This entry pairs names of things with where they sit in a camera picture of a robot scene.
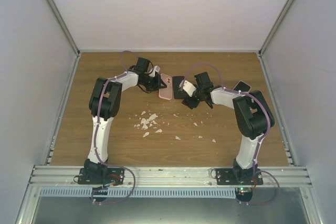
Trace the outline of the pink phone case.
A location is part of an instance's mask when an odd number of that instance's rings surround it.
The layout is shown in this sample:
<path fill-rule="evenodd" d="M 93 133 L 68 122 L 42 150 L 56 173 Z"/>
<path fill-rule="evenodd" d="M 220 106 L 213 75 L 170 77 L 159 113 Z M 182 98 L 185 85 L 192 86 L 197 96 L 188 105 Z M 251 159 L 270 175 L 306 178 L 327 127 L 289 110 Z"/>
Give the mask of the pink phone case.
<path fill-rule="evenodd" d="M 172 77 L 161 74 L 161 83 L 159 89 L 159 98 L 164 100 L 172 100 L 173 98 L 173 82 Z"/>

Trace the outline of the black phone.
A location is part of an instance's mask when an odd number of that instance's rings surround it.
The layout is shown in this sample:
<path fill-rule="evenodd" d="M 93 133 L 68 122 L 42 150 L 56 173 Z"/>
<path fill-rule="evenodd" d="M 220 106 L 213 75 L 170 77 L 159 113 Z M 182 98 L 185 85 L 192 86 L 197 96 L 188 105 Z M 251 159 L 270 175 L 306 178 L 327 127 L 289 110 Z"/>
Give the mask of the black phone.
<path fill-rule="evenodd" d="M 251 86 L 243 81 L 239 81 L 234 87 L 233 90 L 241 91 L 241 92 L 249 92 L 251 90 Z"/>
<path fill-rule="evenodd" d="M 180 84 L 183 80 L 184 80 L 184 76 L 174 76 L 172 78 L 173 97 L 176 100 L 185 99 L 187 97 L 187 93 L 184 90 L 180 89 Z"/>

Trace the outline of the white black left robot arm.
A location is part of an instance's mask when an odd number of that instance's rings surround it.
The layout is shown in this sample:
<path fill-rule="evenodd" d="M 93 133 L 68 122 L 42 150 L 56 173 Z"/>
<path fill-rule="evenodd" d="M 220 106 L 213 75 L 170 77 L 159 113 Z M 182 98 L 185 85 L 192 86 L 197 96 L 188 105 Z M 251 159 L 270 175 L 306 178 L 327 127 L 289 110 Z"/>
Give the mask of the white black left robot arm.
<path fill-rule="evenodd" d="M 119 112 L 122 92 L 136 86 L 150 93 L 166 88 L 160 76 L 160 67 L 145 58 L 138 58 L 136 65 L 112 78 L 98 78 L 89 101 L 93 131 L 91 148 L 84 168 L 96 184 L 108 179 L 108 139 L 112 122 Z"/>

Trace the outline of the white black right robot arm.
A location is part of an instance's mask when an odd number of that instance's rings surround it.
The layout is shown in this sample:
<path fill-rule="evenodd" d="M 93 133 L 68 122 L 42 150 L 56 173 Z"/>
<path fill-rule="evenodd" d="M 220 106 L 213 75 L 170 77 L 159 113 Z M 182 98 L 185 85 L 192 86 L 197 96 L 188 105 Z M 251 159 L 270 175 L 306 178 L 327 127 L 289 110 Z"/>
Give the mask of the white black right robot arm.
<path fill-rule="evenodd" d="M 259 90 L 247 92 L 214 86 L 207 72 L 197 74 L 195 80 L 196 85 L 185 79 L 178 85 L 187 94 L 183 100 L 184 105 L 193 109 L 204 101 L 210 108 L 222 105 L 235 112 L 242 141 L 234 159 L 232 176 L 237 184 L 243 185 L 256 173 L 259 150 L 274 126 L 274 116 Z"/>

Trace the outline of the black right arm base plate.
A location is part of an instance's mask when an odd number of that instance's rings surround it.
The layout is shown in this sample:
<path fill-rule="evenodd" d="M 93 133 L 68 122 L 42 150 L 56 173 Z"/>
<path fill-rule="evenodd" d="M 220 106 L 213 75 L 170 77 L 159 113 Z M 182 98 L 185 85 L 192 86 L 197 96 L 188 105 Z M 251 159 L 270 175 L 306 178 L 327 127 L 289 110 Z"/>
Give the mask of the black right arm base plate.
<path fill-rule="evenodd" d="M 238 179 L 235 177 L 232 168 L 213 168 L 210 171 L 210 176 L 216 179 L 217 185 L 221 186 L 255 186 L 263 185 L 261 175 L 247 176 L 246 178 Z"/>

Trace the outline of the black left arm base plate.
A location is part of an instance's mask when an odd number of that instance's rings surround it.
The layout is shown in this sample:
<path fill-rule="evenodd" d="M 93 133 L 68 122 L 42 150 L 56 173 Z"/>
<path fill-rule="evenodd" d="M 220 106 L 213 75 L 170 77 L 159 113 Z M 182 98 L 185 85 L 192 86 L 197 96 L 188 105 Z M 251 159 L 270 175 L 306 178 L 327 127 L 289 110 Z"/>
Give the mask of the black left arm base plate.
<path fill-rule="evenodd" d="M 123 184 L 124 169 L 107 168 L 92 171 L 82 168 L 79 175 L 74 177 L 74 182 L 79 185 L 101 185 L 101 186 L 117 186 Z"/>

